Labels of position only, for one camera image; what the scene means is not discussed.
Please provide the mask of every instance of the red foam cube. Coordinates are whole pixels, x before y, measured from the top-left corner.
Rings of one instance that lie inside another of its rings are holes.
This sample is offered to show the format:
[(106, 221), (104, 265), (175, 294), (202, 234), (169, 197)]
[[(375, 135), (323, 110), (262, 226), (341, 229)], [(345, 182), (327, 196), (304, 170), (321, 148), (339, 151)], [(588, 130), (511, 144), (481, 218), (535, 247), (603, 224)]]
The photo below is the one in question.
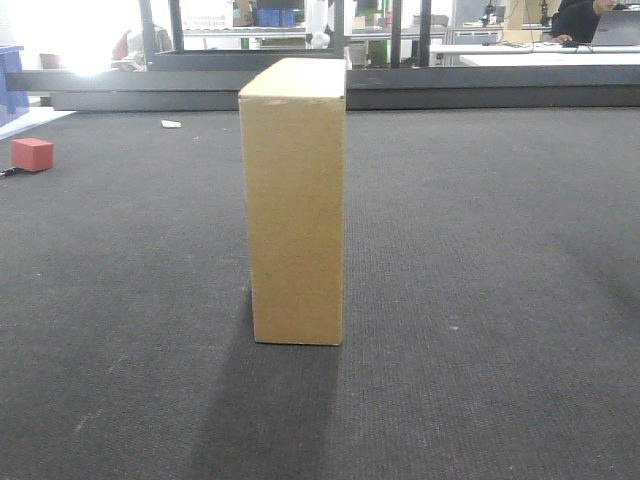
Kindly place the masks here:
[(39, 172), (53, 167), (53, 143), (39, 138), (19, 138), (12, 142), (14, 167)]

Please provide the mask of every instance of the box top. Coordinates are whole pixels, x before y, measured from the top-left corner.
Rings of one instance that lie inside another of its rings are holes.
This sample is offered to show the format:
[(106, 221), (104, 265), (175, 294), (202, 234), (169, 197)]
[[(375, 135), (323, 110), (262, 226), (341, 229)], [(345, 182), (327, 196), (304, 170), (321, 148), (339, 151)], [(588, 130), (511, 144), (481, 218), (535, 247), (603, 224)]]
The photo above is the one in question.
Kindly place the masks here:
[(346, 63), (333, 58), (284, 58), (258, 74), (239, 97), (343, 98)]
[(29, 147), (42, 147), (44, 145), (53, 145), (51, 142), (47, 142), (46, 140), (40, 140), (39, 138), (16, 138), (12, 140), (13, 143), (19, 143), (21, 145), (27, 145)]

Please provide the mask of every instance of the brown cardboard box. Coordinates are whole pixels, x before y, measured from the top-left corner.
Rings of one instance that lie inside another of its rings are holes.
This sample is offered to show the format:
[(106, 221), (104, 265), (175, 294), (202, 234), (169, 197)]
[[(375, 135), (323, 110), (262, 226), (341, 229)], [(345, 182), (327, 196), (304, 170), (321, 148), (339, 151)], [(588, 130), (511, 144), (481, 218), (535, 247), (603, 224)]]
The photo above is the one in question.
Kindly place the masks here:
[(345, 68), (285, 58), (239, 94), (257, 342), (342, 341)]
[(235, 0), (233, 2), (233, 26), (248, 27), (250, 25), (253, 25), (253, 16), (249, 0)]

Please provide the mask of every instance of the blue bin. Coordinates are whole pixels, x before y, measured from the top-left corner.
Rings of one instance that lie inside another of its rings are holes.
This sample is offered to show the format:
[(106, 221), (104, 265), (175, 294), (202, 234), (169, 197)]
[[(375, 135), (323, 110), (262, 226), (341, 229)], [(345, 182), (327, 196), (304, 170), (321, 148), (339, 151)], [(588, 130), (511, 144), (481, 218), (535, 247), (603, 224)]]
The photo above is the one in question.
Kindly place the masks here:
[(295, 27), (296, 26), (296, 14), (292, 8), (285, 8), (280, 12), (280, 26), (281, 27)]
[(29, 111), (27, 92), (9, 91), (7, 73), (21, 72), (20, 50), (24, 47), (0, 45), (0, 126), (15, 120)]
[(279, 27), (280, 26), (280, 9), (259, 8), (258, 9), (258, 26)]

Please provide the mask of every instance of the black jacket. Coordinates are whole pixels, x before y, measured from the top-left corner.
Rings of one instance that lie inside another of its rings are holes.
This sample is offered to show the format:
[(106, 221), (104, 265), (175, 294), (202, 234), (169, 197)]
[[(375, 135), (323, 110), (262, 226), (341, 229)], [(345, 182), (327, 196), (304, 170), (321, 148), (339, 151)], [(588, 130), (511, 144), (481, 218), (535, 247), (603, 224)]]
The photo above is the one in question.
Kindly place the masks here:
[[(600, 17), (593, 11), (593, 0), (575, 2), (576, 0), (562, 0), (558, 13), (553, 16), (551, 36), (555, 38), (564, 34), (576, 42), (590, 43)], [(616, 5), (615, 10), (624, 8), (624, 5)]]

